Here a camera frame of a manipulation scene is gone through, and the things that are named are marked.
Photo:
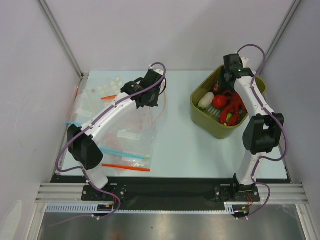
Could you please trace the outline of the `red toy lobster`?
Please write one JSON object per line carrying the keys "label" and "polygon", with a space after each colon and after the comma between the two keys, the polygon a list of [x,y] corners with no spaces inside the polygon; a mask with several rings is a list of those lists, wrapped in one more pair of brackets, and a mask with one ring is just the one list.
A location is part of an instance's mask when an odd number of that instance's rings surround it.
{"label": "red toy lobster", "polygon": [[[237,92],[231,92],[229,90],[226,90],[222,95],[227,97],[227,102],[229,103],[229,105],[226,106],[221,112],[219,117],[219,123],[227,127],[236,126],[239,124],[241,115],[240,111],[242,112],[242,114],[247,113],[245,104]],[[233,114],[229,122],[226,121],[228,113]]]}

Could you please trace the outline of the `clear red-zipper bag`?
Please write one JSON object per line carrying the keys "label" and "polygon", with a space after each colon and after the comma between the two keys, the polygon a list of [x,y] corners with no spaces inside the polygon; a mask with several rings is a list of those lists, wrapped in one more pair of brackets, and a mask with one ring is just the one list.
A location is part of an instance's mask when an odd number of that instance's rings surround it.
{"label": "clear red-zipper bag", "polygon": [[159,98],[160,108],[143,107],[125,116],[117,133],[118,138],[139,141],[144,132],[153,130],[167,107],[167,92]]}

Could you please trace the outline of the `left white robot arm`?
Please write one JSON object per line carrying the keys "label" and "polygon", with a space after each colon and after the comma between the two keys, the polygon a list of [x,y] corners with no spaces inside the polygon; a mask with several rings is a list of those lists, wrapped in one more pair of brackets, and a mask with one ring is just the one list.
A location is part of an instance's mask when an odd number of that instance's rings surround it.
{"label": "left white robot arm", "polygon": [[129,81],[120,89],[115,99],[97,116],[81,126],[72,124],[67,130],[67,150],[78,162],[89,183],[93,184],[92,194],[99,200],[110,195],[108,177],[101,163],[103,153],[99,144],[107,130],[121,118],[139,108],[157,107],[162,82],[167,71],[150,67],[144,77]]}

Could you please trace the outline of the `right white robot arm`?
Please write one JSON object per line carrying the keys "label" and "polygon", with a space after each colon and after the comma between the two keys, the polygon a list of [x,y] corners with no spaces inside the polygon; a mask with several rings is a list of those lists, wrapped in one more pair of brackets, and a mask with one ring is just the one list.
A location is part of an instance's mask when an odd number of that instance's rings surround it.
{"label": "right white robot arm", "polygon": [[223,57],[223,68],[217,86],[233,93],[233,101],[238,103],[249,117],[242,136],[244,158],[233,176],[230,188],[231,196],[242,201],[256,186],[255,172],[260,159],[279,145],[285,119],[283,114],[274,112],[267,104],[258,89],[256,75],[250,68],[244,67],[237,53]]}

